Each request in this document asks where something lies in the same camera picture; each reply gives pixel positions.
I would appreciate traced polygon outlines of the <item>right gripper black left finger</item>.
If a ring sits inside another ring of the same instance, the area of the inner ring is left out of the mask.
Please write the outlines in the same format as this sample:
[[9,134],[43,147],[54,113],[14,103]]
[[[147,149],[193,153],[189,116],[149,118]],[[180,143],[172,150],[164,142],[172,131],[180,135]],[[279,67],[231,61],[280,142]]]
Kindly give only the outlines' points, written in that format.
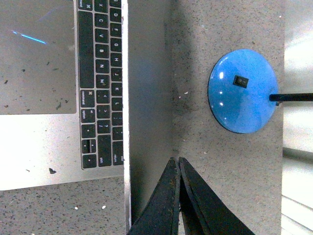
[[177,235],[179,227],[180,168],[170,158],[146,207],[129,235]]

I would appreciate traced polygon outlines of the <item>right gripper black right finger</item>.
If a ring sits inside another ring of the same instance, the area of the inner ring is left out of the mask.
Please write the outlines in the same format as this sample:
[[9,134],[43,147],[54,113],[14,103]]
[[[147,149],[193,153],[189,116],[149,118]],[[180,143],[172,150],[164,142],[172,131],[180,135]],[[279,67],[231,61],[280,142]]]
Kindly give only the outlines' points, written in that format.
[[250,230],[217,196],[185,159],[181,172],[180,208],[187,235],[252,235]]

